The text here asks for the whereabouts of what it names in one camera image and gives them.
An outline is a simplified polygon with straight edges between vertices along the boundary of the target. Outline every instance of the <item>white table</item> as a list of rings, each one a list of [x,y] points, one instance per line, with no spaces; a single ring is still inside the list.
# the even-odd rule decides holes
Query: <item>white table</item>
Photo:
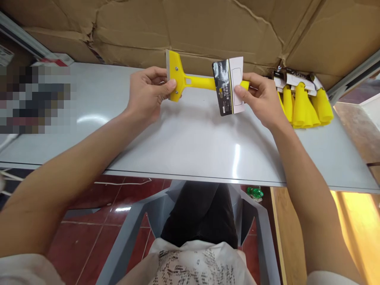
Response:
[[[0,167],[38,168],[117,116],[127,106],[129,76],[137,70],[74,63],[69,81],[76,89],[71,101],[76,130],[22,135],[0,153]],[[296,133],[332,190],[380,193],[336,114],[328,126]],[[216,93],[195,88],[186,88],[178,103],[165,101],[160,121],[133,141],[106,174],[286,185],[273,137],[252,110],[221,117]]]

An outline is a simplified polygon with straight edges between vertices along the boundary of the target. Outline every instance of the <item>left hand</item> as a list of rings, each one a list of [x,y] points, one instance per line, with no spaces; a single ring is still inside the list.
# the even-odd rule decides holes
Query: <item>left hand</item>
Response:
[[[175,79],[167,82],[166,69],[156,66],[131,75],[126,113],[150,125],[160,116],[160,106],[176,88]]]

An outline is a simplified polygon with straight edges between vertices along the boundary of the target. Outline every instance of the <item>yellow scraper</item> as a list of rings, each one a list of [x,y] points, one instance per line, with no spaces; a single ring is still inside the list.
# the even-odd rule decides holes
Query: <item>yellow scraper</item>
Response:
[[[186,75],[183,72],[179,53],[168,49],[166,50],[166,70],[167,79],[170,80],[174,78],[177,81],[177,88],[170,94],[169,99],[171,101],[178,102],[182,95],[183,89],[186,87],[203,88],[216,91],[215,81],[213,78]],[[249,88],[248,81],[243,80],[240,85],[246,90]]]

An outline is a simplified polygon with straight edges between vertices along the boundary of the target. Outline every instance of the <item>white cloth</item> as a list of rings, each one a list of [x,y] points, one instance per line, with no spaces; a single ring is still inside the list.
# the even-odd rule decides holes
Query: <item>white cloth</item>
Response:
[[[158,284],[249,284],[256,282],[249,273],[245,255],[227,243],[217,245],[188,241],[176,247],[158,238],[149,254],[118,285]],[[0,258],[0,285],[64,284],[53,265],[42,255],[23,254]],[[341,275],[315,271],[307,285],[358,285]]]

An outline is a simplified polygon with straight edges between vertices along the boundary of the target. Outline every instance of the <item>gray plastic chair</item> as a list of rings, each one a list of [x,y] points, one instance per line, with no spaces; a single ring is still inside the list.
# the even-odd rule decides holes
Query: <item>gray plastic chair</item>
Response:
[[[96,282],[97,285],[114,285],[125,276],[145,213],[148,214],[154,237],[160,237],[184,184],[183,180],[173,180],[169,188],[133,204]],[[251,229],[253,218],[256,218],[261,284],[280,284],[267,210],[240,190],[240,185],[228,184],[228,189],[238,245],[243,244]]]

